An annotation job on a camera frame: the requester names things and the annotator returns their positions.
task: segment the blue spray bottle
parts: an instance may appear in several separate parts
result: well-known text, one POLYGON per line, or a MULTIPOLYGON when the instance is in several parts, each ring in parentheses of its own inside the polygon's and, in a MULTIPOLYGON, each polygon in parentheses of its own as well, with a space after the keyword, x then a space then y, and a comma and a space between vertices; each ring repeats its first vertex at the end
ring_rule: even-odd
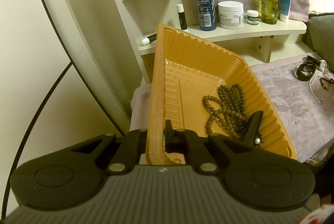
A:
POLYGON ((217 27, 214 0, 196 0, 201 30, 212 31, 217 27))

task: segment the gray cushion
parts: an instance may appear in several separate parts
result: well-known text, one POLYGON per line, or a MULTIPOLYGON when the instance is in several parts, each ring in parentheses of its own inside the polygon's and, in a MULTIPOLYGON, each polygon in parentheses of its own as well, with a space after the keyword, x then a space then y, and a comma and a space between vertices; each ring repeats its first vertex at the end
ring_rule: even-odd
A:
POLYGON ((303 42, 334 69, 334 13, 309 15, 303 42))

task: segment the black band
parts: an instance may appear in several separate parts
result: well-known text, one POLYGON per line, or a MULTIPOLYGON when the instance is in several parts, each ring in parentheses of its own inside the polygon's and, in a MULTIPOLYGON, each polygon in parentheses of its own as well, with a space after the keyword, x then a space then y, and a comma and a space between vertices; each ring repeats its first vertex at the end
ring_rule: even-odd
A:
POLYGON ((315 59, 314 57, 312 57, 312 56, 310 56, 310 55, 307 55, 307 56, 306 56, 306 60, 307 60, 307 61, 311 61, 311 62, 313 62, 317 67, 320 66, 320 61, 317 60, 317 59, 315 59))
POLYGON ((306 61, 298 67, 296 71, 296 75, 299 80, 306 82, 312 78, 312 76, 315 73, 315 69, 316 69, 316 65, 314 63, 310 61, 306 61), (309 67, 311 71, 305 71, 304 70, 305 67, 309 67))

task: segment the orange plastic tray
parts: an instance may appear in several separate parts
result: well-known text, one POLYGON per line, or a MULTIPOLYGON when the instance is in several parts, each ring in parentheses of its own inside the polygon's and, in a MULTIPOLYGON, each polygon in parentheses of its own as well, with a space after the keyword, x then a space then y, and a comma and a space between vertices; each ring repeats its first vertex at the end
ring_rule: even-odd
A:
MULTIPOLYGON (((165 120, 170 119, 174 129, 190 129, 206 137, 208 112, 202 105, 202 97, 217 97, 218 86, 235 83, 243 88, 247 118, 255 111, 264 111, 260 126, 262 148, 297 159, 273 103, 242 57, 168 25, 159 24, 157 33, 146 146, 148 164, 183 163, 181 155, 164 151, 165 120)), ((214 102, 210 104, 219 108, 214 102)), ((217 122, 212 130, 225 134, 217 122)))

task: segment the brown bead necklace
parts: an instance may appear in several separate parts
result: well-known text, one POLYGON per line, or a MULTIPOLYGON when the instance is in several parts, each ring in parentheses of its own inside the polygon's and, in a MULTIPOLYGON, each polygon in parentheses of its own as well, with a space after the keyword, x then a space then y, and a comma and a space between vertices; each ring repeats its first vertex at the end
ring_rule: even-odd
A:
POLYGON ((243 89, 239 84, 234 84, 231 88, 227 85, 221 85, 218 87, 218 97, 219 99, 208 95, 204 96, 202 99, 204 108, 210 112, 210 116, 205 125, 206 133, 212 133, 211 126, 213 121, 217 118, 230 137, 241 139, 241 135, 245 134, 247 126, 243 89), (215 110, 208 101, 218 103, 221 108, 215 110))

